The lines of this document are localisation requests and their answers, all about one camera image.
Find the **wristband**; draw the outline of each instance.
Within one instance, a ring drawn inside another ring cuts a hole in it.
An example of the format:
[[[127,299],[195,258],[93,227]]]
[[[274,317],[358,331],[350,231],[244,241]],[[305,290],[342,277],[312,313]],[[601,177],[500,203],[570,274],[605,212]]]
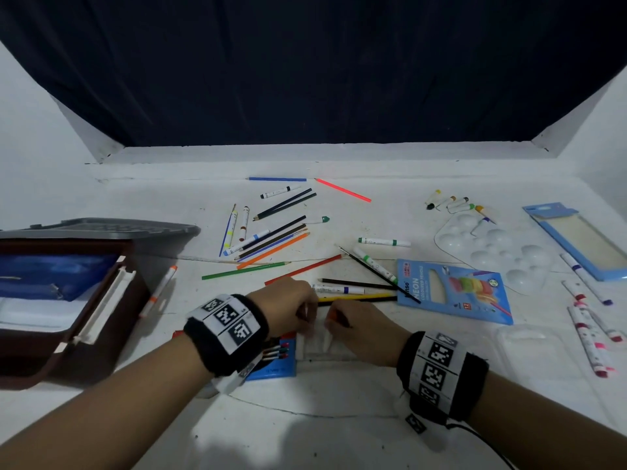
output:
[[[187,314],[183,331],[214,376],[242,371],[262,351],[270,329],[262,310],[243,295],[221,294]]]
[[[436,424],[466,420],[483,391],[488,363],[467,353],[441,332],[418,332],[407,340],[396,373],[413,412]]]

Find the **white plastic palette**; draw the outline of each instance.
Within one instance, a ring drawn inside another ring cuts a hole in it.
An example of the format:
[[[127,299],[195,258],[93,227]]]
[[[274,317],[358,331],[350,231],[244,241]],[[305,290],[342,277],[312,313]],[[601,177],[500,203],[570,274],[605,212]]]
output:
[[[553,253],[492,222],[484,221],[475,237],[471,231],[482,218],[476,213],[456,214],[435,235],[436,245],[475,269],[500,273],[505,285],[516,292],[539,292],[551,269]]]

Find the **black backdrop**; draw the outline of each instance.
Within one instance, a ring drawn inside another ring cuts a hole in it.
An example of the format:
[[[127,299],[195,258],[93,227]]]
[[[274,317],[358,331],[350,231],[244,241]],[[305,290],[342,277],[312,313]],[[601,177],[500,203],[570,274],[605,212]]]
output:
[[[0,0],[129,146],[530,140],[627,62],[625,0]]]

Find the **orange colored pencil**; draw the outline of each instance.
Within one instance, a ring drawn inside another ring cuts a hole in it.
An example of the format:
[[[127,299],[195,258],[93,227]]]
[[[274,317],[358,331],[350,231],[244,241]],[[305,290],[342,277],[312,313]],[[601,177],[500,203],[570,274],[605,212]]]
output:
[[[237,269],[240,270],[240,269],[243,269],[244,267],[249,266],[250,264],[254,264],[255,262],[257,262],[257,260],[261,260],[261,259],[263,259],[265,257],[268,257],[269,255],[274,254],[275,252],[280,251],[281,249],[287,247],[288,245],[292,245],[295,242],[300,241],[301,239],[306,238],[310,234],[311,233],[308,232],[306,234],[302,234],[301,236],[294,237],[294,239],[292,239],[291,241],[287,241],[285,244],[278,245],[274,249],[271,249],[268,252],[264,252],[261,256],[255,257],[255,259],[250,259],[249,261],[244,262],[243,264],[240,264],[239,266],[237,266]]]

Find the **red colored pencil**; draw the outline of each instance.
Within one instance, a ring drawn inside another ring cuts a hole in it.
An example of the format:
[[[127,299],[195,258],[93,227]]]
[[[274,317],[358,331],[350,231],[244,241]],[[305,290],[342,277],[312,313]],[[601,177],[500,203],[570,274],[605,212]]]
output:
[[[316,262],[315,264],[311,264],[310,266],[295,270],[294,272],[290,272],[289,274],[281,275],[280,277],[277,277],[275,279],[268,280],[265,284],[270,285],[272,284],[272,282],[276,282],[278,279],[282,279],[283,277],[292,277],[292,276],[295,276],[296,274],[300,274],[301,272],[307,272],[308,270],[314,269],[319,266],[323,266],[325,264],[328,264],[329,262],[333,262],[334,260],[338,260],[341,258],[342,258],[342,255],[337,254],[336,256],[333,256],[329,259],[321,260],[320,262]]]
[[[372,202],[372,200],[371,200],[370,198],[367,198],[367,197],[365,197],[365,196],[362,196],[362,195],[360,195],[360,194],[357,194],[356,192],[350,191],[350,190],[348,190],[348,189],[346,189],[346,188],[342,188],[341,186],[334,185],[333,183],[329,183],[328,181],[321,180],[321,179],[319,179],[319,178],[316,178],[315,180],[316,180],[318,183],[322,183],[323,185],[329,186],[329,187],[331,187],[331,188],[335,188],[336,190],[341,191],[342,193],[346,193],[346,194],[349,194],[349,195],[354,196],[354,197],[356,197],[356,198],[363,199],[364,201],[366,201],[366,202],[368,202],[368,203]]]

